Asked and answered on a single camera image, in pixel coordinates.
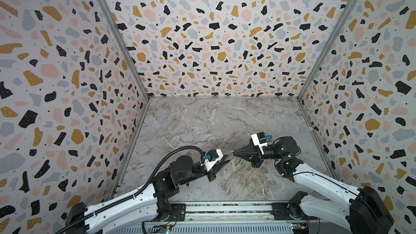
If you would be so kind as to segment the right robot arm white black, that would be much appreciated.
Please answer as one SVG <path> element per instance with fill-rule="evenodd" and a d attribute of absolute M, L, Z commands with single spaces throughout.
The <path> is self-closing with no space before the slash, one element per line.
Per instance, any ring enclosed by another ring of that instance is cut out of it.
<path fill-rule="evenodd" d="M 297 158 L 300 148 L 293 137 L 283 136 L 270 143 L 264 133 L 253 134 L 250 143 L 234 151 L 235 157 L 259 168 L 274 160 L 281 177 L 306 186 L 324 196 L 297 192 L 288 202 L 287 213 L 294 220 L 316 217 L 349 230 L 352 234 L 387 234 L 394 219 L 377 191 L 369 186 L 356 187 L 333 179 Z"/>

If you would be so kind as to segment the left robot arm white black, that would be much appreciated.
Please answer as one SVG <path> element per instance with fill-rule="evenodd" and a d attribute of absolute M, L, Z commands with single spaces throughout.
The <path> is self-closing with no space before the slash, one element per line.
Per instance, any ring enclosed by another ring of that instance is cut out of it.
<path fill-rule="evenodd" d="M 229 163 L 226 156 L 204 157 L 205 163 L 180 156 L 166 169 L 150 177 L 150 182 L 117 198 L 87 206 L 74 205 L 61 234 L 111 234 L 140 222 L 162 221 L 179 216 L 173 212 L 169 198 L 180 192 L 180 186 L 202 177 L 212 182 Z"/>

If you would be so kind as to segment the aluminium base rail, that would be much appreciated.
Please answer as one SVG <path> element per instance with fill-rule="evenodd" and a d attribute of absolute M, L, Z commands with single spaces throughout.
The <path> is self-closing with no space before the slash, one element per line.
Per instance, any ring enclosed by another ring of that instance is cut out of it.
<path fill-rule="evenodd" d="M 358 204 L 351 200 L 345 206 L 330 200 L 318 199 L 303 192 L 289 201 L 174 201 L 185 203 L 185 223 L 291 223 L 292 228 L 306 226 L 311 221 L 276 221 L 271 214 L 271 204 L 288 202 L 299 205 L 308 216 L 331 222 L 349 230 L 361 222 Z M 179 223 L 170 219 L 161 222 Z"/>

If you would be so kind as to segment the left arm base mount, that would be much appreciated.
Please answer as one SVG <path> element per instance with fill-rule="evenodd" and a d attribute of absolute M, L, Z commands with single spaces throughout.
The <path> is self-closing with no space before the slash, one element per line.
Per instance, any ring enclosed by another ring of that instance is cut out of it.
<path fill-rule="evenodd" d="M 185 203 L 173 203 L 173 204 L 157 204 L 157 216 L 154 219 L 157 222 L 170 219 L 176 222 L 185 221 L 186 204 Z"/>

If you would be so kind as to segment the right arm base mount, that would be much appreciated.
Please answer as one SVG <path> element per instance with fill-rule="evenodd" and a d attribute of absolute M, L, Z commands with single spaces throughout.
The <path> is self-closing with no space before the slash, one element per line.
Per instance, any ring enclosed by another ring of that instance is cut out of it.
<path fill-rule="evenodd" d="M 306 221 L 308 219 L 318 220 L 317 217 L 306 215 L 299 205 L 290 204 L 288 202 L 276 202 L 271 204 L 271 214 L 276 221 Z"/>

